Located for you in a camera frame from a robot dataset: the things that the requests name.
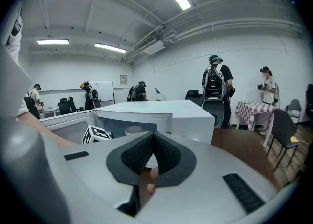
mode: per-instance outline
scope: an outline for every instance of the hand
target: hand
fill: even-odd
[[[153,181],[155,181],[156,178],[158,178],[158,167],[156,167],[150,171],[150,176],[151,176],[151,179]],[[155,193],[154,184],[148,184],[147,185],[147,191],[148,191],[149,195],[153,195]]]

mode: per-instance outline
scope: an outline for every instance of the checkered tablecloth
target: checkered tablecloth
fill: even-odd
[[[269,128],[276,107],[265,104],[263,102],[253,101],[249,104],[238,102],[236,114],[238,114],[252,129],[254,125],[262,125],[266,129]]]

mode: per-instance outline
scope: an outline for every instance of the ceiling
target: ceiling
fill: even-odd
[[[150,35],[173,44],[193,35],[243,26],[301,31],[291,0],[23,0],[22,48],[32,55],[86,55],[135,63],[136,46]],[[38,39],[69,39],[70,45],[38,45]],[[95,43],[127,50],[98,49]]]

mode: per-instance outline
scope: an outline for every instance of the wall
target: wall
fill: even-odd
[[[79,85],[89,81],[113,81],[115,103],[126,101],[131,85],[120,85],[119,75],[128,76],[132,84],[133,68],[124,63],[109,62],[86,56],[36,56],[29,72],[33,83],[42,87],[40,100],[44,107],[56,107],[60,98],[73,97],[76,107],[85,105],[85,92]]]
[[[203,33],[168,45],[134,66],[134,81],[146,82],[149,100],[155,100],[155,88],[167,100],[185,99],[186,93],[202,93],[202,76],[208,58],[218,54],[229,66],[236,92],[232,98],[231,123],[236,124],[238,101],[260,101],[257,84],[263,81],[259,70],[269,66],[280,89],[280,107],[292,99],[305,108],[305,91],[313,83],[313,60],[307,41],[296,33],[279,29],[233,29]],[[305,119],[302,111],[301,121]]]

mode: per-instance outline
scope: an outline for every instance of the chair leg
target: chair leg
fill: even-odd
[[[280,156],[282,150],[283,150],[283,145],[282,145],[282,148],[280,149],[280,152],[279,152],[278,156]]]
[[[284,157],[286,151],[287,151],[287,149],[284,150],[283,155],[280,157],[280,159],[279,159],[279,161],[278,161],[276,167],[274,168],[273,172],[275,172],[275,170],[276,170],[276,168],[278,167],[279,163],[282,161],[282,159],[283,159],[283,157]]]
[[[273,137],[272,143],[271,143],[270,146],[269,146],[268,153],[269,153],[270,149],[272,148],[272,145],[273,145],[274,140],[275,140],[275,137]]]
[[[288,164],[287,164],[287,167],[288,167],[289,164],[291,163],[291,160],[292,160],[292,158],[293,158],[293,156],[294,156],[294,153],[295,153],[295,151],[297,150],[297,148],[298,148],[298,146],[295,147],[295,149],[294,149],[294,151],[293,151],[293,153],[292,153],[292,156],[291,156],[291,158],[290,158],[290,160],[289,160],[289,162],[288,162]]]

